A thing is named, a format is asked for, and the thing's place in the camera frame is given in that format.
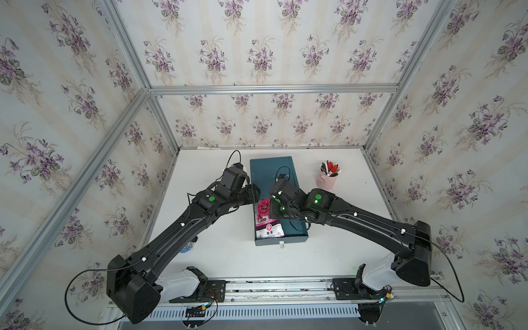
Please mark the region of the pink flower seed bag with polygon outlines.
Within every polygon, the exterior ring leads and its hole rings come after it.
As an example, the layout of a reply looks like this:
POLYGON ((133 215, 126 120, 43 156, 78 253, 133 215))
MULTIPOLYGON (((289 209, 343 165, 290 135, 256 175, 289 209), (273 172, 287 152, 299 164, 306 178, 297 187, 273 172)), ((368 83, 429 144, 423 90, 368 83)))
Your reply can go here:
POLYGON ((285 236, 280 221, 271 216, 270 199, 262 199, 257 204, 255 209, 255 235, 257 240, 285 236))

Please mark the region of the teal three-drawer cabinet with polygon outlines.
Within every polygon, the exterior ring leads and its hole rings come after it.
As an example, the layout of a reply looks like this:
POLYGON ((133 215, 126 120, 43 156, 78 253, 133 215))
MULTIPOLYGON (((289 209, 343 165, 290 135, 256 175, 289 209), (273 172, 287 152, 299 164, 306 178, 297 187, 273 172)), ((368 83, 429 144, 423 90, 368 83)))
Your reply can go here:
POLYGON ((276 187, 284 179, 299 187, 293 158, 254 158, 250 160, 250 179, 259 190, 254 210, 254 243, 259 246, 303 243, 309 226, 296 220, 293 209, 281 201, 276 187))

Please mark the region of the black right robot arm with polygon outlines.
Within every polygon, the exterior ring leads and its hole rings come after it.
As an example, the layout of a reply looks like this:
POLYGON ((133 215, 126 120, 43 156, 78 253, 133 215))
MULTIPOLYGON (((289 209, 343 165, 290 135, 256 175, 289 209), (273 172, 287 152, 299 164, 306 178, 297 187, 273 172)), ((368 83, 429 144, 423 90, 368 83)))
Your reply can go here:
POLYGON ((391 257, 380 265, 365 265, 361 282, 379 291, 394 282, 419 287, 431 283, 430 225, 402 223, 370 213, 320 188, 304 192, 288 180, 278 180, 269 191, 279 205, 279 216, 308 224, 343 229, 386 248, 391 257))

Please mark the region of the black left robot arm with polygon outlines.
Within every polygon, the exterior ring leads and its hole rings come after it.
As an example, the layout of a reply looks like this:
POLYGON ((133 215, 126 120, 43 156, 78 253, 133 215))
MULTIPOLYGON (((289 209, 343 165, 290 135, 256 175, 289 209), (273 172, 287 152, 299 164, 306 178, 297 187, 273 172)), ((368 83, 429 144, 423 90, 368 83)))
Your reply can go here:
POLYGON ((258 201, 259 188, 250 183, 242 163, 224 169, 220 180, 199 191, 165 231, 146 246, 108 264, 107 295, 133 324, 142 322, 168 290, 160 280, 166 266, 184 246, 218 218, 258 201))

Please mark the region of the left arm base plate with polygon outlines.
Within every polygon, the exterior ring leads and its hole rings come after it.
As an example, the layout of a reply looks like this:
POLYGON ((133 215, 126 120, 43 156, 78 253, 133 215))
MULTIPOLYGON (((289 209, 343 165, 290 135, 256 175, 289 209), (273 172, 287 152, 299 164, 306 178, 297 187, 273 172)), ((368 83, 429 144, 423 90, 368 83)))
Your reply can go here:
POLYGON ((199 284, 197 289, 187 297, 171 299, 170 303, 206 303, 217 301, 224 302, 226 294, 225 280, 208 280, 206 283, 199 284))

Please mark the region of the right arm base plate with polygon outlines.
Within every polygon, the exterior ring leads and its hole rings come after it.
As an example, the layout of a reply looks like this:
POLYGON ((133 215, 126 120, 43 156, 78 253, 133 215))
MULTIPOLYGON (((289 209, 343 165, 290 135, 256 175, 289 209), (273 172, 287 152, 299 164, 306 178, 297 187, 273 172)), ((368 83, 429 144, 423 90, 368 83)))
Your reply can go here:
POLYGON ((338 301, 377 300, 385 301, 391 297, 392 288, 383 287, 376 291, 364 285, 361 280, 355 278, 333 279, 330 290, 334 292, 338 301))

